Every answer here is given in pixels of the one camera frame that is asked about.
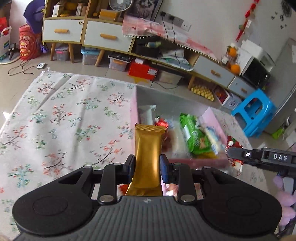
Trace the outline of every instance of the blue plastic stool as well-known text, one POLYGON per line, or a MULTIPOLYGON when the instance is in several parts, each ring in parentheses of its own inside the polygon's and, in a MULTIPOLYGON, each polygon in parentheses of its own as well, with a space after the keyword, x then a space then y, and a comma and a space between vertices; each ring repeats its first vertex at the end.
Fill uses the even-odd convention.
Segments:
POLYGON ((246 136, 251 137, 255 135, 258 137, 272 120, 275 111, 275 105, 262 90, 258 89, 240 103, 231 112, 231 115, 241 114, 246 122, 246 127, 244 128, 246 136))

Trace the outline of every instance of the green snack package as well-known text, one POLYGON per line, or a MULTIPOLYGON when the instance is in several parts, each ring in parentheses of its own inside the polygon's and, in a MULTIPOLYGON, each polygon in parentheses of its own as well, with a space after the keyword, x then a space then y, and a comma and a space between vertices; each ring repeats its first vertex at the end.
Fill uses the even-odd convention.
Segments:
POLYGON ((200 128, 199 121, 194 115, 180 114, 180 124, 183 128, 189 151, 194 155, 211 152, 211 143, 200 128))

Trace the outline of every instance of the electric fan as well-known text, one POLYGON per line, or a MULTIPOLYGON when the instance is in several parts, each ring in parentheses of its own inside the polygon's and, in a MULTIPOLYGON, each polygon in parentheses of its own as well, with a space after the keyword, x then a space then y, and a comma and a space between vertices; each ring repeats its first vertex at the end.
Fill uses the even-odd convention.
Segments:
POLYGON ((109 5, 114 11, 125 11, 131 7, 133 0, 109 0, 109 5))

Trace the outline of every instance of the power cord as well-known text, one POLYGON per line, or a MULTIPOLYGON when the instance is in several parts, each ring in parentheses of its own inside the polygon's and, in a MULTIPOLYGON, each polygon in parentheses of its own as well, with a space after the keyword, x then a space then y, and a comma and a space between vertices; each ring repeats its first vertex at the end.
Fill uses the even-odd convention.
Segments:
POLYGON ((157 83, 157 82, 155 82, 155 84, 158 84, 159 86, 161 86, 162 88, 164 88, 165 90, 172 90, 172 89, 176 89, 176 88, 178 88, 179 86, 177 85, 176 87, 173 87, 173 88, 166 88, 166 87, 163 87, 160 83, 157 83))
POLYGON ((33 74, 33 73, 25 73, 24 71, 26 71, 26 70, 28 70, 28 69, 31 69, 31 68, 34 68, 34 67, 37 67, 38 65, 34 65, 34 66, 31 66, 31 67, 29 67, 29 68, 27 68, 27 69, 24 69, 24 66, 26 65, 26 64, 28 64, 30 62, 30 60, 23 60, 21 63, 20 63, 20 65, 19 66, 16 66, 16 67, 13 67, 13 68, 11 68, 10 70, 8 70, 8 75, 9 76, 14 76, 14 75, 16 75, 16 74, 20 74, 20 73, 23 73, 23 74, 33 74), (22 67, 22 71, 20 71, 20 72, 17 72, 17 73, 14 73, 14 74, 10 74, 9 72, 11 71, 11 70, 13 70, 13 69, 17 69, 18 67, 22 67))
POLYGON ((167 32, 166 28, 165 28, 165 32, 166 32, 166 34, 167 34, 167 38, 166 38, 166 41, 167 41, 167 40, 168 40, 168 32, 167 32))
MULTIPOLYGON (((176 33, 175 33, 175 31, 174 31, 174 23, 173 23, 173 20, 172 20, 172 24, 173 24, 172 30, 173 30, 173 32, 174 32, 174 44, 175 44, 175 42, 176 42, 176 33)), ((168 32, 167 32, 167 30, 166 30, 166 27, 165 27, 165 23, 164 23, 164 21, 163 21, 163 26, 164 26, 164 28, 165 28, 165 33, 166 33, 166 35, 167 35, 167 37, 166 37, 166 41, 167 41, 167 40, 168 40, 168 32)), ((176 87, 173 87, 173 88, 166 88, 166 87, 163 87, 160 83, 155 82, 155 84, 158 84, 159 86, 161 86, 162 88, 164 88, 164 89, 166 89, 166 90, 176 89, 176 88, 179 87, 179 86, 177 85, 176 87)))
MULTIPOLYGON (((166 31, 166 28, 165 28, 165 32, 166 32, 166 34, 167 34, 167 38, 166 38, 166 40, 168 40, 168 32, 166 31)), ((157 59, 156 59, 156 66, 157 66, 158 58, 159 58, 159 54, 158 54, 157 59)))
POLYGON ((172 30, 173 30, 173 32, 174 32, 174 44, 176 43, 176 33, 175 33, 175 31, 174 31, 174 21, 172 20, 172 30))

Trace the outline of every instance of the white drawer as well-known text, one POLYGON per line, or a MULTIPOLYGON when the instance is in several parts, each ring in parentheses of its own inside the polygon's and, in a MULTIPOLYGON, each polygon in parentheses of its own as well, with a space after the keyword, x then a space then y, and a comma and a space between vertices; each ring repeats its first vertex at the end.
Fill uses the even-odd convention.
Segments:
POLYGON ((87 23, 84 45, 128 52, 131 41, 132 37, 123 36, 121 25, 95 21, 87 23), (104 35, 109 35, 113 39, 104 38, 104 35))
POLYGON ((71 41, 80 43, 83 20, 54 19, 45 20, 42 41, 71 41), (59 30, 68 30, 66 33, 56 33, 59 30))
POLYGON ((228 87, 233 93, 246 98, 255 91, 255 88, 247 84, 244 80, 235 77, 228 87))
POLYGON ((231 72, 202 56, 199 56, 196 61, 194 71, 224 87, 228 87, 234 78, 234 75, 231 72))

